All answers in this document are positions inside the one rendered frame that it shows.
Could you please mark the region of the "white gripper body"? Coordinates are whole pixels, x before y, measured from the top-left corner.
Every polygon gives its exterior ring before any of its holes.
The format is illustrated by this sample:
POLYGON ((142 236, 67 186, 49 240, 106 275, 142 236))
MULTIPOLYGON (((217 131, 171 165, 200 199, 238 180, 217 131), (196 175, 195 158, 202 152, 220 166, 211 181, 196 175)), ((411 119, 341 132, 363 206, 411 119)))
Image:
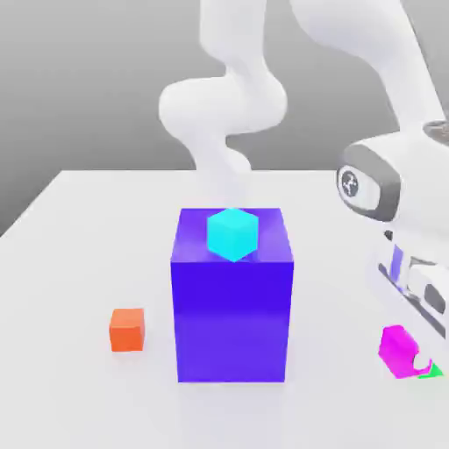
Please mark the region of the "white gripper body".
POLYGON ((449 269, 415 264, 400 289, 382 264, 370 262, 367 278, 394 323, 403 325, 428 354, 449 355, 449 269))

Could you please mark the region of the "small magenta cube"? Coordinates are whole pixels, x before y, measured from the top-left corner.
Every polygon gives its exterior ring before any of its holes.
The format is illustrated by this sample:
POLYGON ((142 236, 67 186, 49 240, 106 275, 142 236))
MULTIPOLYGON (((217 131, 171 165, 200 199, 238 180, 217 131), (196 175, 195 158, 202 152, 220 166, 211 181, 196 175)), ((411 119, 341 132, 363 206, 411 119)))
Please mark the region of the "small magenta cube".
POLYGON ((403 326, 397 324, 383 328, 378 355, 396 379, 427 375, 431 371, 430 358, 425 358, 415 367, 419 354, 419 344, 403 326))

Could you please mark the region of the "small green cube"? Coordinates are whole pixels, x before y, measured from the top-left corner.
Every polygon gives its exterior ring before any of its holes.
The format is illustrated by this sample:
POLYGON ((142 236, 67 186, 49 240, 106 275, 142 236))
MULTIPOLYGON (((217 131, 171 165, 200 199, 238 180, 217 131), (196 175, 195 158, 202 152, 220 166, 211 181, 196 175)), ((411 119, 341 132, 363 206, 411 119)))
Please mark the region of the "small green cube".
POLYGON ((444 373, 441 371, 441 369, 434 362, 432 362, 429 371, 427 373, 420 374, 418 378, 425 379, 425 378, 439 377, 443 375, 444 373))

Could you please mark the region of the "small cyan cube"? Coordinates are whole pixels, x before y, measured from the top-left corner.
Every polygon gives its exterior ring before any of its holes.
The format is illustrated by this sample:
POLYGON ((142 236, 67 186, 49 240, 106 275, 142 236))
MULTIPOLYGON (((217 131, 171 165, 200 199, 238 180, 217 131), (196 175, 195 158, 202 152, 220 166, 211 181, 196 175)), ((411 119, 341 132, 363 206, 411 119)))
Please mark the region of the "small cyan cube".
POLYGON ((260 220, 241 209, 224 209, 206 221, 206 243, 211 253, 236 262, 259 246, 260 220))

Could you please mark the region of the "small orange cube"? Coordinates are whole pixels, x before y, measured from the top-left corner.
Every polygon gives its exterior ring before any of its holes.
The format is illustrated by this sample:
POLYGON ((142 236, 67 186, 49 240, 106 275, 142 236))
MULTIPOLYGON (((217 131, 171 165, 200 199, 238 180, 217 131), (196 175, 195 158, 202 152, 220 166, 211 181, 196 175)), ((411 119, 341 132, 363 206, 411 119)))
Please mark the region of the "small orange cube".
POLYGON ((114 309, 110 318, 110 348, 113 352, 140 352, 145 340, 144 310, 114 309))

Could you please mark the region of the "large purple box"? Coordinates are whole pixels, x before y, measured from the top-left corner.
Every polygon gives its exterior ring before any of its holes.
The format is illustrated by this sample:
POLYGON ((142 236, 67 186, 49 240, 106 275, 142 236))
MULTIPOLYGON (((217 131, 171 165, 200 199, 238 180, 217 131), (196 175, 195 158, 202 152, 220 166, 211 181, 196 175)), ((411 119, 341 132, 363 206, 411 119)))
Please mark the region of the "large purple box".
POLYGON ((280 209, 252 209, 256 251, 229 261, 209 251, 215 209, 180 212, 170 260, 180 382, 283 382, 294 258, 280 209))

